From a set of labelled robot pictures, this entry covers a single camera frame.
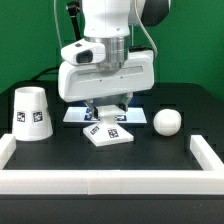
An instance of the white foam bar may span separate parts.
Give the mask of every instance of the white foam bar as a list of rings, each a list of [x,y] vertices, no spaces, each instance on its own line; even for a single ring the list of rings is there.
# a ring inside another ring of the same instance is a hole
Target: white foam bar
[[[0,193],[224,195],[224,175],[215,171],[4,170]]]
[[[0,194],[88,194],[88,171],[3,170]]]
[[[190,149],[203,170],[224,171],[224,165],[201,135],[192,135]]]
[[[0,139],[0,170],[4,168],[15,149],[15,136],[12,134],[3,135],[3,137]]]

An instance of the green background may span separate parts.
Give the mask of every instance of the green background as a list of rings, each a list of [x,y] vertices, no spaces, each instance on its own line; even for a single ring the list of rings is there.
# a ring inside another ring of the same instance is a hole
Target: green background
[[[74,41],[67,2],[58,0],[63,45]],[[0,92],[60,64],[53,0],[0,0],[0,30]],[[134,30],[135,44],[150,46]],[[159,50],[156,81],[200,84],[224,101],[223,0],[173,0],[169,16],[147,30]]]

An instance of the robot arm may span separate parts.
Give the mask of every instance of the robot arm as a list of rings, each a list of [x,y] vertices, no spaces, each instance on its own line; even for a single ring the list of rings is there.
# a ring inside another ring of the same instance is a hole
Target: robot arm
[[[100,122],[84,128],[84,134],[96,146],[132,141],[133,136],[116,124],[115,116],[125,113],[133,92],[152,88],[154,52],[129,51],[128,25],[161,22],[167,14],[169,0],[82,0],[80,3],[85,17],[84,38],[61,51],[65,61],[59,70],[59,94],[66,102],[85,100],[92,113],[97,112]],[[159,4],[163,5],[164,10],[159,10],[162,16],[155,13],[145,16],[147,7],[158,11]],[[123,98],[114,103],[117,96]],[[99,99],[107,100],[96,105]]]

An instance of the white cup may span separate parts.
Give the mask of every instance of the white cup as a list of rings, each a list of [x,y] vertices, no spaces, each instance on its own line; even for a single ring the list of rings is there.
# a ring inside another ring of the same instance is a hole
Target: white cup
[[[37,141],[52,135],[43,88],[23,87],[15,90],[12,133],[21,141]]]

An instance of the black table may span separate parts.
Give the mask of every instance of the black table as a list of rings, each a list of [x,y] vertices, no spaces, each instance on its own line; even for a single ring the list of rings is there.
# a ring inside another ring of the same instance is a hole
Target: black table
[[[157,83],[134,94],[130,107],[144,109],[147,124],[122,124],[134,142],[95,147],[82,133],[89,124],[64,123],[69,106],[56,82],[20,82],[0,95],[0,136],[11,133],[14,90],[45,88],[54,134],[43,141],[17,141],[5,169],[35,170],[200,170],[189,150],[190,136],[202,135],[224,159],[224,104],[195,84]],[[156,133],[153,117],[161,109],[182,116],[172,137]],[[222,223],[224,196],[197,195],[1,195],[2,223]]]

